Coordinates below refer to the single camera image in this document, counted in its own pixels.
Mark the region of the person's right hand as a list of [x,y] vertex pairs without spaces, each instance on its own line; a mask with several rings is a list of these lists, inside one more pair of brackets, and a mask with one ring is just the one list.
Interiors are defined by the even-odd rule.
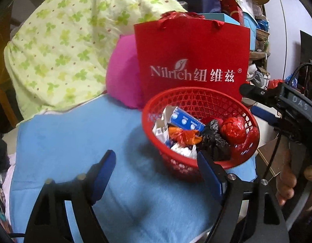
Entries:
[[[305,178],[312,182],[312,166],[309,166],[304,171]],[[276,197],[280,206],[283,206],[287,200],[294,196],[294,188],[297,184],[297,178],[293,174],[288,163],[283,166],[281,173],[279,174],[276,181]],[[304,211],[312,210],[312,192],[308,197]]]

